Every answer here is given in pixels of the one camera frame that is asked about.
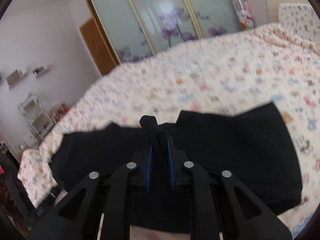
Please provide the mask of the black pants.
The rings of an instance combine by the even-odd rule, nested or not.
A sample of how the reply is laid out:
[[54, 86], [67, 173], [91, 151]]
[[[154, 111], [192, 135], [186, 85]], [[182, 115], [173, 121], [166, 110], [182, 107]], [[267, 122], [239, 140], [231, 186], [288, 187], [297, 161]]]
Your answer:
[[65, 134], [49, 167], [59, 187], [71, 191], [91, 172], [115, 171], [146, 148], [160, 131], [205, 170], [231, 171], [276, 215], [301, 200], [302, 178], [287, 127], [274, 103], [236, 116], [182, 111], [175, 123], [141, 117], [139, 128], [115, 123], [102, 130]]

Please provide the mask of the red items on floor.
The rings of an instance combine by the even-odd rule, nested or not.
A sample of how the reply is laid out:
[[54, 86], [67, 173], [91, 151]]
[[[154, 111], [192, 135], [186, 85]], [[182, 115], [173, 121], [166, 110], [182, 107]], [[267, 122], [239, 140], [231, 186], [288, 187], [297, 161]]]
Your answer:
[[56, 106], [54, 106], [50, 110], [50, 118], [53, 120], [54, 123], [58, 123], [70, 110], [70, 108], [66, 105], [65, 102], [62, 102]]

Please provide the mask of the white metal shelf rack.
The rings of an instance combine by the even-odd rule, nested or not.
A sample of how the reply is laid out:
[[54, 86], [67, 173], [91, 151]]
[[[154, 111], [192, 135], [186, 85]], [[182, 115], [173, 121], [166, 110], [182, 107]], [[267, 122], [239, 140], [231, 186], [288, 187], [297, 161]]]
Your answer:
[[28, 123], [36, 145], [39, 146], [52, 130], [55, 123], [41, 106], [39, 98], [33, 92], [30, 92], [27, 98], [20, 103], [17, 108]]

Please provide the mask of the cartoon animal print blanket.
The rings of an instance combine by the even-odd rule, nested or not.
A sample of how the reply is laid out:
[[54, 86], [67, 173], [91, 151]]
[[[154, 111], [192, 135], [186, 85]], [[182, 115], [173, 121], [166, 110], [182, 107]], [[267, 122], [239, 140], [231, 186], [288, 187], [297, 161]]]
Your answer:
[[319, 205], [319, 44], [278, 23], [174, 46], [117, 66], [93, 83], [36, 150], [22, 154], [18, 178], [33, 206], [56, 181], [49, 160], [64, 134], [141, 116], [173, 122], [180, 111], [238, 114], [272, 101], [293, 140], [302, 171], [302, 201], [280, 215], [293, 238]]

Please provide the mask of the brown wooden door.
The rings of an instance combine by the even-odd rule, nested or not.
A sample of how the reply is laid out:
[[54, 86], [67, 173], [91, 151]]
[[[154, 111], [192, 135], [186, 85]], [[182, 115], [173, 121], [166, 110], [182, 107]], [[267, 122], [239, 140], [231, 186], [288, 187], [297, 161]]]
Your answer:
[[95, 20], [90, 18], [80, 27], [80, 33], [85, 44], [102, 76], [109, 74], [118, 61], [97, 26]]

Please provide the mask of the frosted glass floral wardrobe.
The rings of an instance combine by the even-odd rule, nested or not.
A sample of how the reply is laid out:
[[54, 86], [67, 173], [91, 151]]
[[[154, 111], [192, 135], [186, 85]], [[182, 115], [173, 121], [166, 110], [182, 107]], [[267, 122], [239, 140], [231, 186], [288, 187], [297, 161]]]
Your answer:
[[119, 62], [239, 31], [232, 0], [89, 0]]

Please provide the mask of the clear tube of plush toys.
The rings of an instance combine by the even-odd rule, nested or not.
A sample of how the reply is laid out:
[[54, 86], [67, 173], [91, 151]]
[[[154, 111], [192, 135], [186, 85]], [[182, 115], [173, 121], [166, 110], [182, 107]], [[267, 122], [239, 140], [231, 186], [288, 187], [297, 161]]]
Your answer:
[[248, 0], [232, 0], [238, 22], [242, 30], [250, 30], [255, 27], [253, 15]]

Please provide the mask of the animal print pillow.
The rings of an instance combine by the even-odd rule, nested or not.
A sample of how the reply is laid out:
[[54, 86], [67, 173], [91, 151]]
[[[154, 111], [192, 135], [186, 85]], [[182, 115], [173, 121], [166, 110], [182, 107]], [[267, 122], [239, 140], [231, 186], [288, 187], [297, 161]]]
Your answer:
[[290, 41], [309, 49], [319, 49], [319, 17], [309, 4], [280, 3], [278, 23]]

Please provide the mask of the wall shelf with items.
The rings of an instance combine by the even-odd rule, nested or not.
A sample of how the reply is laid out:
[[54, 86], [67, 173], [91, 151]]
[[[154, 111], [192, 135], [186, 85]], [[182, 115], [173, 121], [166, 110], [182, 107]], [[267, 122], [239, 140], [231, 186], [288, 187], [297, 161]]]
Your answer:
[[52, 64], [47, 64], [45, 66], [40, 66], [35, 69], [33, 69], [32, 73], [35, 76], [35, 78], [38, 78], [42, 76], [43, 74], [46, 74], [52, 69], [53, 65]]

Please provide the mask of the wall shelf with box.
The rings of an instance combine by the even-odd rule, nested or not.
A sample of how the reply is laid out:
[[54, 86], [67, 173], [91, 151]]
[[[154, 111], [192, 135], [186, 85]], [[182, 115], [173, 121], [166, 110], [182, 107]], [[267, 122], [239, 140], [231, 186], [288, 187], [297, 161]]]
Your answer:
[[18, 84], [22, 79], [28, 74], [28, 72], [25, 70], [15, 70], [13, 71], [9, 76], [6, 78], [6, 82], [8, 84], [8, 88], [11, 89], [16, 84]]

